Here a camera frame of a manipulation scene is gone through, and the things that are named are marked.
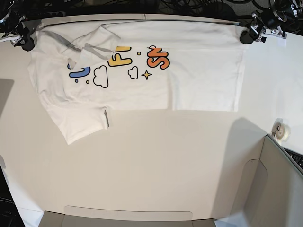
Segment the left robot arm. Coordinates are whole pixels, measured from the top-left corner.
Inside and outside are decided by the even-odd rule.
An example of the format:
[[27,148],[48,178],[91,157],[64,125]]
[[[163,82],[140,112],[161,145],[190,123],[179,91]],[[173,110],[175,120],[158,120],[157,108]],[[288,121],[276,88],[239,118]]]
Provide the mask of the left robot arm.
[[303,2],[301,0],[270,0],[268,7],[252,4],[258,9],[252,12],[252,21],[245,25],[240,41],[243,44],[265,42],[268,36],[286,39],[287,32],[303,34]]

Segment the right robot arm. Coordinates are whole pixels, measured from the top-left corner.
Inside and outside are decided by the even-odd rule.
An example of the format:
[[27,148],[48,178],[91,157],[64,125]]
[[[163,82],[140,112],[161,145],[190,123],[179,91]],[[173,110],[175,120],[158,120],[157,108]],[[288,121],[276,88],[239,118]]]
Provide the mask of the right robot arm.
[[19,0],[0,1],[0,42],[9,41],[14,47],[20,46],[30,52],[35,47],[30,30],[24,25],[25,15],[20,14]]

